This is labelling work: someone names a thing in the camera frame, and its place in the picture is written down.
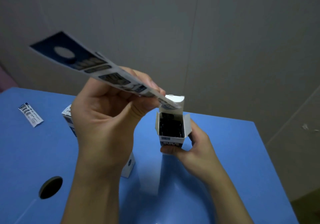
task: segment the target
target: blue table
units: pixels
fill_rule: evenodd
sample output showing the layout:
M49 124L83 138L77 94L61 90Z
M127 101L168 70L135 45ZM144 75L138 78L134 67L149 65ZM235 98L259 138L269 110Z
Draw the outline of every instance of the blue table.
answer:
M0 94L0 223L59 223L71 187L77 140L61 112L74 96L12 88ZM18 107L28 102L44 119L32 128ZM159 152L156 111L136 128L136 165L120 181L120 223L214 223L205 186L172 156ZM253 122L191 114L256 224L298 223ZM186 139L184 149L191 148ZM40 199L42 184L61 176L61 189Z

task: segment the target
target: black object inside box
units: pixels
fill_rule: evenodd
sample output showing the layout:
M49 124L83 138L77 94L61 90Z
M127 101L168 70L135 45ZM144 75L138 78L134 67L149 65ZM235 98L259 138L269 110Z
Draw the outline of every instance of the black object inside box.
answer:
M183 123L174 119L173 114L162 113L159 125L159 135L184 138Z

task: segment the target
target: cardboard box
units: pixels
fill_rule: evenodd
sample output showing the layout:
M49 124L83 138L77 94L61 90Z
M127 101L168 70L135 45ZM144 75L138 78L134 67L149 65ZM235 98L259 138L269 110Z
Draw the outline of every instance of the cardboard box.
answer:
M161 145L171 145L182 147L182 144L185 138L191 133L191 122L190 122L190 114L183 115L183 105L184 105L184 96L175 96L175 95L166 95L166 98L172 100L176 104L180 105L180 109L164 109L159 107L159 113L156 114L155 119L155 129L160 139ZM182 136L181 137L172 137L161 135L160 132L160 121L163 118L163 113L173 115L174 120L180 121L182 123Z
M62 116L65 118L66 122L68 123L68 125L69 125L70 129L72 130L72 132L74 133L75 137L77 137L76 131L75 131L75 128L73 125L72 117L71 117L71 105L69 105L62 112ZM122 169L121 176L128 178L131 173L132 168L134 167L134 164L135 164L134 154L131 153L126 165Z

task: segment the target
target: forearm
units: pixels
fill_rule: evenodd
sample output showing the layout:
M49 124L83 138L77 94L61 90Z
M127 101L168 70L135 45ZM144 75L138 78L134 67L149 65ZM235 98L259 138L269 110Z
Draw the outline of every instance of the forearm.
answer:
M116 224L120 176L84 178L76 170L61 224Z
M209 184L209 189L219 224L253 224L236 188L222 166Z

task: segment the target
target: pink object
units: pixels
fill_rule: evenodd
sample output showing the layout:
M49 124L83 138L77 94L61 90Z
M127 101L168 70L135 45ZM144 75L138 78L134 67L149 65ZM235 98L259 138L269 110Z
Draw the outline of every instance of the pink object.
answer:
M18 87L17 83L0 67L0 93L11 87Z

